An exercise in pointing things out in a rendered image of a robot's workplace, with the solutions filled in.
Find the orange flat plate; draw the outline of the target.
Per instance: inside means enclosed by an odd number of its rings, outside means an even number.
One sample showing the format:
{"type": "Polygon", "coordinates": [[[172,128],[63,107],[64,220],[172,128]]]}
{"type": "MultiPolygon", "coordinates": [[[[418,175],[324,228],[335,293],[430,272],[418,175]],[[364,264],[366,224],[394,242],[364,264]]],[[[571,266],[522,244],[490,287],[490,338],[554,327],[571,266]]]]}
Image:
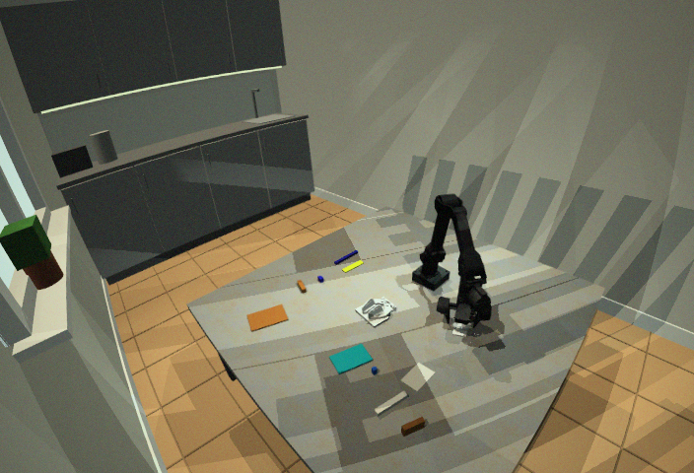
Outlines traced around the orange flat plate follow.
{"type": "Polygon", "coordinates": [[[249,314],[247,315],[247,319],[249,321],[251,331],[256,331],[266,326],[272,326],[282,321],[289,320],[282,304],[249,314]]]}

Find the yellow flat bar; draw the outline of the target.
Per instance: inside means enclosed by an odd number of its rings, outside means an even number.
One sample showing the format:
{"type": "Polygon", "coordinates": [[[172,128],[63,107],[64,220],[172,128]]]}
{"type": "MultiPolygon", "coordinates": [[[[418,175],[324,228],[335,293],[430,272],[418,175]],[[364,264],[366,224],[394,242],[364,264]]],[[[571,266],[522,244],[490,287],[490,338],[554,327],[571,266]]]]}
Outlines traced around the yellow flat bar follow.
{"type": "Polygon", "coordinates": [[[360,266],[360,265],[362,265],[362,264],[364,264],[364,262],[361,261],[361,260],[359,260],[358,262],[356,262],[356,263],[354,263],[354,264],[352,264],[352,265],[350,265],[350,266],[348,266],[348,267],[342,269],[342,271],[344,271],[345,273],[347,273],[348,271],[350,271],[350,270],[352,270],[352,269],[354,269],[354,268],[356,268],[356,267],[358,267],[358,266],[360,266]]]}

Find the teal flat rectangular plate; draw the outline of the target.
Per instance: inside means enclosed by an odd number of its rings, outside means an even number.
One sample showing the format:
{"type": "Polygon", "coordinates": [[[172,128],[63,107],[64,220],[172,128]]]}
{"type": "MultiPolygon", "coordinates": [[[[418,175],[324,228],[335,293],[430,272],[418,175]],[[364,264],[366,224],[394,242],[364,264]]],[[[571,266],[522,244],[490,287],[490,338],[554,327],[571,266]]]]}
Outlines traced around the teal flat rectangular plate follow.
{"type": "Polygon", "coordinates": [[[356,345],[340,353],[329,356],[329,358],[337,369],[338,374],[353,370],[373,360],[363,344],[356,345]]]}

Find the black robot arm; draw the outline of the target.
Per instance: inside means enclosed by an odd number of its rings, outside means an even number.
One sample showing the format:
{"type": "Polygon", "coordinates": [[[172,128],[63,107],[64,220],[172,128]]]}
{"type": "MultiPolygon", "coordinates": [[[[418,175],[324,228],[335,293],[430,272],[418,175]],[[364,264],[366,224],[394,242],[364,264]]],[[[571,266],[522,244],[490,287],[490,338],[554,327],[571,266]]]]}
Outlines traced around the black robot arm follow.
{"type": "Polygon", "coordinates": [[[455,194],[438,195],[435,199],[435,209],[438,213],[434,226],[431,242],[425,251],[420,254],[423,265],[419,270],[427,278],[438,274],[439,262],[445,259],[444,240],[450,219],[453,221],[455,237],[459,249],[458,275],[460,275],[458,293],[466,297],[470,303],[464,304],[458,301],[455,312],[455,321],[464,325],[475,322],[476,311],[487,309],[491,301],[482,284],[487,284],[485,266],[480,254],[473,246],[470,227],[467,222],[467,211],[462,206],[461,198],[455,194]],[[476,279],[476,276],[481,278],[476,279]]]}

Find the blue flat bar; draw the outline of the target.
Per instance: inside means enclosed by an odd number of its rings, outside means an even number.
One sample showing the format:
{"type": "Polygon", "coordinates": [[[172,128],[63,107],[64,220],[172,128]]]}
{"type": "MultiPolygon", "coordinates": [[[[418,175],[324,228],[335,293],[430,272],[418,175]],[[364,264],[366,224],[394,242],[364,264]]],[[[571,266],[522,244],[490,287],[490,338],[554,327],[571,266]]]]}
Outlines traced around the blue flat bar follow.
{"type": "Polygon", "coordinates": [[[355,254],[357,254],[357,253],[358,253],[358,251],[357,251],[357,250],[355,250],[355,251],[353,251],[353,252],[351,252],[351,253],[347,254],[346,256],[344,256],[344,257],[342,257],[342,258],[340,258],[340,259],[336,260],[336,261],[334,262],[334,264],[336,264],[336,265],[337,265],[338,263],[340,263],[340,262],[342,262],[342,261],[346,260],[347,258],[349,258],[349,257],[351,257],[351,256],[353,256],[353,255],[355,255],[355,254]]]}

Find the beige flat square plate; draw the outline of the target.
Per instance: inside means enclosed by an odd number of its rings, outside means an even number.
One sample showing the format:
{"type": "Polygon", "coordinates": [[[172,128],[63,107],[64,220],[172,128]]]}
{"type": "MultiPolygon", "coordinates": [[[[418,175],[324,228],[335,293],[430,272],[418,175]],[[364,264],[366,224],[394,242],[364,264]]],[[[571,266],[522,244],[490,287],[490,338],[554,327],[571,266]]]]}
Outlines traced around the beige flat square plate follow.
{"type": "Polygon", "coordinates": [[[418,363],[401,381],[418,391],[434,374],[435,372],[418,363]]]}

